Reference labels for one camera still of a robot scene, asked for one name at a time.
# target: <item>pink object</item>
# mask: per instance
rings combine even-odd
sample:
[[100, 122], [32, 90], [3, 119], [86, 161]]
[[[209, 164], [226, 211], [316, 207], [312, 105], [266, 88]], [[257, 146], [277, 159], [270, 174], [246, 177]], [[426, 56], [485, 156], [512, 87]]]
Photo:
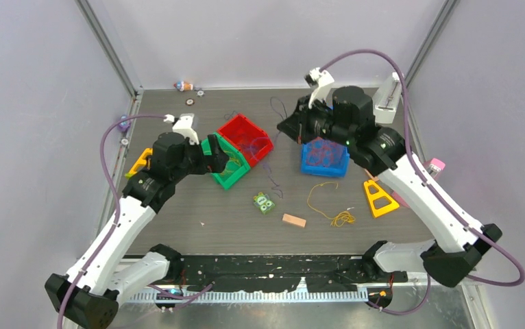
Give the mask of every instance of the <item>pink object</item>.
[[[437, 180], [440, 176], [440, 173], [444, 170], [445, 164], [444, 162], [433, 158], [432, 160], [426, 161], [424, 163], [424, 168], [426, 168], [426, 171], [434, 178], [434, 180]], [[399, 204], [403, 205], [406, 208], [410, 208], [408, 204], [400, 197], [395, 191], [392, 192], [391, 197], [394, 198]]]

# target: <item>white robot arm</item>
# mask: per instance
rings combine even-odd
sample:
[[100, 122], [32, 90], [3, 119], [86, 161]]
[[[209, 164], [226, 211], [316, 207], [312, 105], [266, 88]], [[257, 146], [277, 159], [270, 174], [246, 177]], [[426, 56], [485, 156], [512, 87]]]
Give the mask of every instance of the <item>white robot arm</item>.
[[178, 182], [187, 175], [221, 173], [226, 167], [229, 157], [215, 135], [208, 135], [210, 155], [202, 151], [193, 127], [194, 114], [167, 115], [164, 122], [173, 124], [172, 132], [158, 137], [148, 166], [127, 181], [118, 200], [121, 211], [112, 215], [65, 275], [52, 274], [45, 284], [55, 309], [79, 326], [107, 328], [133, 294], [157, 280], [179, 278], [181, 255], [165, 245], [154, 246], [119, 273], [115, 269], [139, 232], [174, 195]]
[[[277, 128], [298, 143], [321, 137], [347, 146], [350, 158], [403, 197], [434, 236], [423, 243], [378, 241], [363, 255], [366, 263], [372, 264], [364, 270], [373, 277], [382, 271], [426, 272], [447, 287], [456, 286], [490, 248], [470, 229], [495, 242], [502, 235], [500, 229], [494, 224], [483, 225], [468, 215], [430, 177], [416, 155], [406, 154], [404, 139], [398, 132], [377, 125], [379, 111], [363, 89], [356, 86], [335, 89], [331, 110], [325, 102], [327, 86], [333, 84], [329, 72], [313, 69], [305, 79], [316, 89], [301, 97], [293, 114]], [[387, 90], [392, 87], [393, 84], [387, 83]], [[398, 94], [398, 89], [393, 89], [390, 95], [394, 94]], [[389, 117], [380, 115], [381, 120], [388, 121]], [[410, 156], [425, 180], [416, 174]], [[432, 194], [429, 185], [464, 218], [466, 225]]]

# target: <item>wooden block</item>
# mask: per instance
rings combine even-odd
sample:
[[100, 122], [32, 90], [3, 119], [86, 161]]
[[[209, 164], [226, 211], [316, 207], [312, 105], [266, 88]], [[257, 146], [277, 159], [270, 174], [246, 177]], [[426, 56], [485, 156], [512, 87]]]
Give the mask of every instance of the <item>wooden block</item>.
[[305, 228], [305, 225], [307, 224], [306, 220], [288, 214], [284, 214], [282, 216], [282, 221], [285, 223], [293, 224], [295, 226], [299, 226], [300, 228]]
[[378, 180], [380, 180], [379, 178], [372, 176], [369, 173], [369, 171], [367, 171], [367, 169], [363, 169], [363, 170], [365, 170], [365, 173], [367, 174], [367, 177], [369, 177], [370, 180], [373, 180], [374, 182], [377, 182]]

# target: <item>plastic basket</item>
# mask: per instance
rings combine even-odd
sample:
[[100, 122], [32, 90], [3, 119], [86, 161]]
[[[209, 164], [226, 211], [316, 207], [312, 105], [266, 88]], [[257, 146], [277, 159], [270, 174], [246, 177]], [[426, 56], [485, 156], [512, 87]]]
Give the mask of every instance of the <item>plastic basket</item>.
[[303, 145], [301, 172], [309, 175], [343, 177], [350, 155], [347, 147], [317, 138]]
[[[220, 147], [228, 154], [230, 160], [226, 163], [226, 168], [222, 173], [213, 173], [212, 177], [218, 184], [222, 185], [225, 190], [228, 190], [250, 170], [250, 166], [244, 156], [234, 146], [219, 134], [215, 133], [215, 135], [216, 138], [218, 138]], [[204, 139], [201, 146], [204, 154], [212, 154], [208, 139]]]
[[269, 135], [240, 113], [217, 132], [242, 153], [251, 168], [274, 148]]

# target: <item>blue basket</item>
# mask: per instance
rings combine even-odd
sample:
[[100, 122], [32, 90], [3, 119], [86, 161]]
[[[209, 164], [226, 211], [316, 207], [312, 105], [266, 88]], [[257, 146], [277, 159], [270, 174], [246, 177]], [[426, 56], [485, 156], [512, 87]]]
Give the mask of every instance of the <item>blue basket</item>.
[[343, 177], [350, 154], [347, 147], [317, 138], [303, 145], [301, 172], [309, 175]]

